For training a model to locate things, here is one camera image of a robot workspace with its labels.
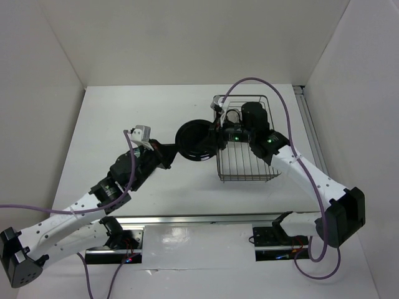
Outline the black glossy plate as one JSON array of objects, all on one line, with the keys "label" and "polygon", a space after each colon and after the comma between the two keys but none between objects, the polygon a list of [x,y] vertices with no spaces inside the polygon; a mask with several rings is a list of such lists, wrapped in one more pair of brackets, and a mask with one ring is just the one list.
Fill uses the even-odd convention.
[{"label": "black glossy plate", "polygon": [[194,162],[206,161],[215,156],[216,153],[208,153],[199,149],[203,130],[210,125],[213,125],[213,123],[201,119],[191,120],[182,125],[175,136],[175,144],[180,155]]}]

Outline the clear square glass plate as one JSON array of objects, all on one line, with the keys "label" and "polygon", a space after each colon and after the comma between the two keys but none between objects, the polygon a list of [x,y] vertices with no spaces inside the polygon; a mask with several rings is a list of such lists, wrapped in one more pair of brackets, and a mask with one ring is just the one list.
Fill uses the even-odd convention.
[{"label": "clear square glass plate", "polygon": [[230,121],[232,123],[240,123],[241,122],[241,114],[237,109],[229,109],[226,112],[226,121]]}]

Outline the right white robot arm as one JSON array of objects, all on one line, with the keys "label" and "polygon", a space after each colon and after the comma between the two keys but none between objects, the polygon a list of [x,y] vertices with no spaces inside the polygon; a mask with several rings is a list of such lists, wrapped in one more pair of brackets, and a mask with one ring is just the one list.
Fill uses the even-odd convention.
[{"label": "right white robot arm", "polygon": [[272,229],[275,242],[286,244],[298,235],[318,235],[328,246],[338,248],[365,225],[364,193],[334,181],[304,158],[288,138],[271,128],[267,111],[259,102],[244,103],[236,123],[228,119],[227,104],[212,103],[211,108],[215,119],[201,141],[205,149],[221,150],[233,141],[247,143],[257,158],[291,178],[319,205],[316,213],[286,212],[279,216]]}]

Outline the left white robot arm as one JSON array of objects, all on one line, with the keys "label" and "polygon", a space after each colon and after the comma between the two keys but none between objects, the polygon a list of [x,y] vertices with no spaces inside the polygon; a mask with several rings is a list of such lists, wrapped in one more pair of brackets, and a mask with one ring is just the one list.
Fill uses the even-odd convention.
[{"label": "left white robot arm", "polygon": [[107,176],[78,201],[42,222],[21,230],[1,232],[1,264],[12,288],[31,283],[48,266],[91,247],[117,248],[123,229],[111,213],[130,199],[156,168],[169,169],[175,144],[150,140],[130,148],[111,165]]}]

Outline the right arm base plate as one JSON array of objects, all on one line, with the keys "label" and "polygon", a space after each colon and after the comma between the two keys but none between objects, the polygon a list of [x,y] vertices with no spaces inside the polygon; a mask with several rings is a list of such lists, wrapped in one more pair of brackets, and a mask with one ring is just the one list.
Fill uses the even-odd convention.
[{"label": "right arm base plate", "polygon": [[309,259],[307,253],[309,238],[304,235],[289,237],[281,227],[282,220],[289,212],[281,214],[267,226],[252,228],[248,241],[253,244],[257,262]]}]

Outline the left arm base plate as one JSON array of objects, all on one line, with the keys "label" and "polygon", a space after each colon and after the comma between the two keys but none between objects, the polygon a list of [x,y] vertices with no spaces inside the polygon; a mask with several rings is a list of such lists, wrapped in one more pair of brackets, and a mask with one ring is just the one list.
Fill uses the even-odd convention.
[{"label": "left arm base plate", "polygon": [[142,263],[143,237],[144,226],[124,227],[118,243],[92,247],[85,251],[84,259],[89,265],[116,265],[122,259],[126,259],[125,264],[140,264]]}]

